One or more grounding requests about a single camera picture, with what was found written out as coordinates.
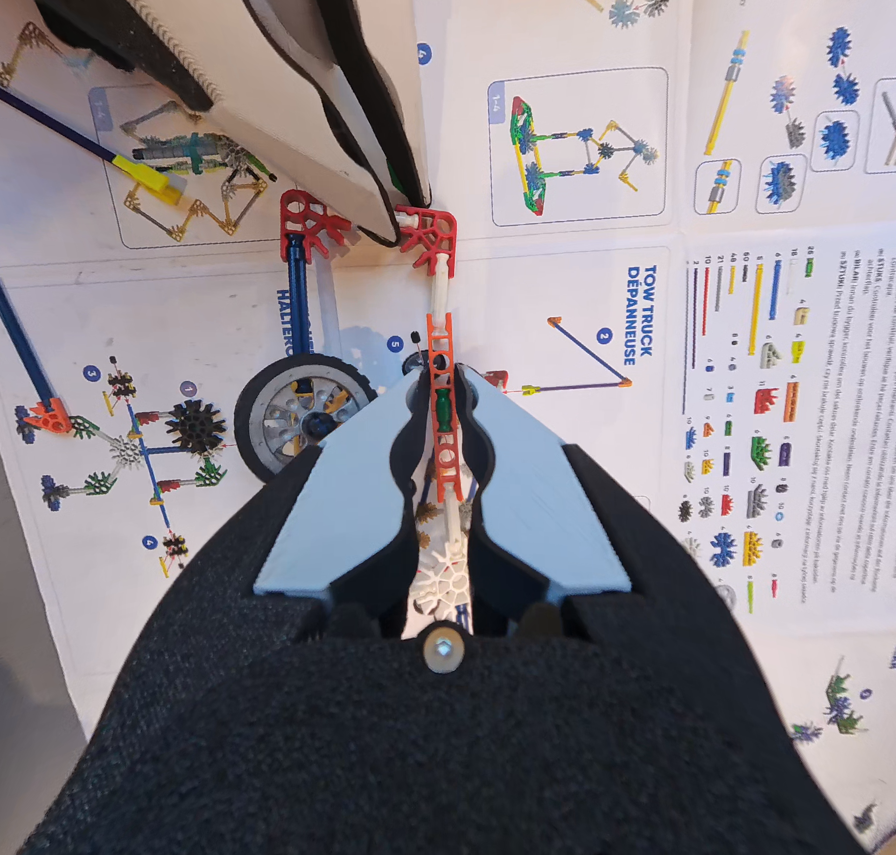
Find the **black toy wheel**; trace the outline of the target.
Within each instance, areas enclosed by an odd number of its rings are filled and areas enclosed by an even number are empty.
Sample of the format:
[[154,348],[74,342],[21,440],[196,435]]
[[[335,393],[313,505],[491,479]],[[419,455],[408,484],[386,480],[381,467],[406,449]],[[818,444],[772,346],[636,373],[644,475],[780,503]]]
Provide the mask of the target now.
[[267,482],[375,398],[367,377],[339,358],[311,353],[277,360],[250,380],[235,407],[241,458]]

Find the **colourful rod and connector model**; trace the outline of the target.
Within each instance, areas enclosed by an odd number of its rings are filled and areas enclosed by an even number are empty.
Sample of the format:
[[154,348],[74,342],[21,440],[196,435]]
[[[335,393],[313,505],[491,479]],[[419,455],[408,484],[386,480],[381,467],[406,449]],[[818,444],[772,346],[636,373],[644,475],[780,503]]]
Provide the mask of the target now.
[[[424,371],[429,381],[427,438],[424,458],[420,463],[426,460],[430,452],[434,452],[434,489],[437,501],[442,506],[442,517],[445,522],[444,556],[447,560],[447,567],[454,570],[452,584],[454,592],[458,594],[457,601],[464,603],[469,600],[469,583],[464,573],[465,562],[459,508],[463,490],[454,394],[453,320],[447,308],[449,282],[454,278],[456,223],[454,217],[447,212],[407,206],[397,209],[396,219],[399,224],[400,249],[403,252],[410,249],[419,253],[415,266],[427,267],[427,274],[432,282],[426,326],[428,369],[417,368]],[[321,445],[322,442],[317,446],[307,446],[297,456],[298,480],[301,481],[297,495],[308,479]],[[413,518],[420,545],[414,506]],[[417,595],[420,592],[422,582],[420,581],[419,563],[414,580],[409,586],[408,597],[409,594]],[[391,610],[383,616],[397,612],[398,628],[402,628],[406,610],[403,616],[399,614],[398,610]]]

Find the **black snowflake connector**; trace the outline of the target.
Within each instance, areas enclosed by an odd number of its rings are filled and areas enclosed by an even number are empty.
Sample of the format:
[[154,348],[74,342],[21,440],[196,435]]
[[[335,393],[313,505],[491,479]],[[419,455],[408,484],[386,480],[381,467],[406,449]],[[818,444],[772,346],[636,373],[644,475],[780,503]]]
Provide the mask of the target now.
[[225,421],[212,403],[186,400],[172,407],[167,421],[174,444],[186,453],[208,456],[223,446]]

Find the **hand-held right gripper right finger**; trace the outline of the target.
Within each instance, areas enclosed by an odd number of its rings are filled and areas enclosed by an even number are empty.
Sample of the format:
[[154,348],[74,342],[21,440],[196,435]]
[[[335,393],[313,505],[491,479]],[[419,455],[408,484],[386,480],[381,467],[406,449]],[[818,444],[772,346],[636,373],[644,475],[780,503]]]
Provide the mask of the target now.
[[478,605],[518,621],[533,603],[631,592],[564,441],[476,371],[455,371],[464,458],[478,489],[469,574]]

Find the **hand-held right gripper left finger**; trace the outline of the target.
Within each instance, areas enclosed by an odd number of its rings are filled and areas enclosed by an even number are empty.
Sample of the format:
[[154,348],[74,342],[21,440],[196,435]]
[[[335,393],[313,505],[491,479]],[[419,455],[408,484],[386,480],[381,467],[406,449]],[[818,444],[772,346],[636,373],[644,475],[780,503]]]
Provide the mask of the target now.
[[256,594],[359,603],[404,615],[420,546],[413,474],[424,458],[429,381],[417,369],[319,447],[255,579]]

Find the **white instruction sheet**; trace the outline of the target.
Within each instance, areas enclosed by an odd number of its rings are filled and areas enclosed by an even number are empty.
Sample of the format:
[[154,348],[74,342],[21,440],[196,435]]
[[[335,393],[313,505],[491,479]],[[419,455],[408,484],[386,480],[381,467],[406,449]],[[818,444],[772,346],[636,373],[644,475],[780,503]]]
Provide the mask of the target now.
[[[28,850],[887,853],[894,0],[412,6],[428,203],[378,240],[2,0],[2,99],[137,163],[2,107],[2,449],[91,735]],[[430,452],[398,628],[253,593],[301,481],[234,412],[297,354],[428,369],[401,206],[456,223],[469,600]],[[457,368],[564,441],[631,592],[477,604]]]

